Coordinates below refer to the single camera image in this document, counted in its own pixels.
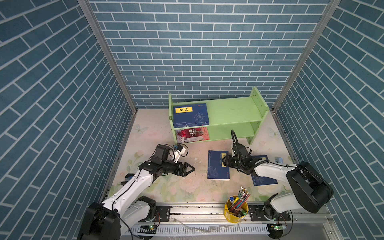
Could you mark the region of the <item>red pink Hamlet book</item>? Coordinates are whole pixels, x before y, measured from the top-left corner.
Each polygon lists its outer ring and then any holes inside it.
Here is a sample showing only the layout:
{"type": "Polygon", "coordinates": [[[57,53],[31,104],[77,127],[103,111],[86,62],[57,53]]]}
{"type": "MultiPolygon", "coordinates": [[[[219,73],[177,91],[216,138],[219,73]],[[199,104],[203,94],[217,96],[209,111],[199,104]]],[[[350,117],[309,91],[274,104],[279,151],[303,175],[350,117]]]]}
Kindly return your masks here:
{"type": "Polygon", "coordinates": [[[208,128],[192,128],[176,130],[178,144],[194,143],[210,140],[208,128]]]}

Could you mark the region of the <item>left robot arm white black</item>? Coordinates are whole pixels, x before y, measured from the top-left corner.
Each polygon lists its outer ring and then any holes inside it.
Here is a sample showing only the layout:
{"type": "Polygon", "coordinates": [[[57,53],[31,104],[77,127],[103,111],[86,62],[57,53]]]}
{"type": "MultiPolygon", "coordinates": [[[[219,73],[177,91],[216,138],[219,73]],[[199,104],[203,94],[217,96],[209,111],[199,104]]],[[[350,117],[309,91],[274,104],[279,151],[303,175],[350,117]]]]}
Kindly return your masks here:
{"type": "Polygon", "coordinates": [[[195,168],[180,162],[189,149],[184,144],[158,144],[150,158],[141,163],[135,174],[127,174],[122,188],[101,203],[94,202],[85,211],[77,238],[79,240],[118,240],[128,232],[132,239],[144,239],[133,233],[132,227],[140,221],[160,225],[157,202],[142,196],[157,178],[168,174],[186,177],[195,168]]]}

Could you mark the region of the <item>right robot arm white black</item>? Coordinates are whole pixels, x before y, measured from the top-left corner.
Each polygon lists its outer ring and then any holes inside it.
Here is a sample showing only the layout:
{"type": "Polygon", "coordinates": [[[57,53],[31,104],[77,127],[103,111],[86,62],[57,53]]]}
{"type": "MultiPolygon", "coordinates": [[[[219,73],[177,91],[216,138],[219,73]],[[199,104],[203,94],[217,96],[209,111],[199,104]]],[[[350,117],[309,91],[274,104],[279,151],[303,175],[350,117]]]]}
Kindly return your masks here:
{"type": "Polygon", "coordinates": [[[274,194],[264,202],[262,211],[269,221],[276,220],[284,212],[297,209],[315,214],[334,194],[333,188],[308,162],[284,165],[261,157],[245,155],[246,152],[246,148],[241,151],[233,149],[232,155],[222,157],[222,163],[246,175],[288,183],[292,190],[283,195],[274,194]]]}

